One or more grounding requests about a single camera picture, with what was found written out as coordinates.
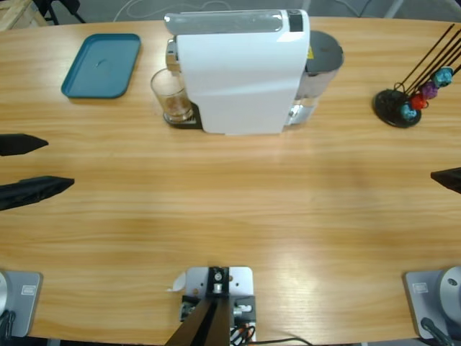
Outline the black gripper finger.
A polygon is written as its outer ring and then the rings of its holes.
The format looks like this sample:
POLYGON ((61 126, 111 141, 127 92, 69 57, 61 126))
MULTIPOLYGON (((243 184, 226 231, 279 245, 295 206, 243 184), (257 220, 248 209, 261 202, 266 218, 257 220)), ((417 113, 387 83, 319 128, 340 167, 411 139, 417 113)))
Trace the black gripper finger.
POLYGON ((38 203, 62 193, 75 179, 54 176, 33 177, 1 186, 1 210, 38 203))
POLYGON ((432 172, 431 178, 443 187, 457 193, 461 193, 461 168, 445 169, 432 172))
POLYGON ((46 140, 25 133, 1 134, 1 156, 27 154, 47 145, 46 140))

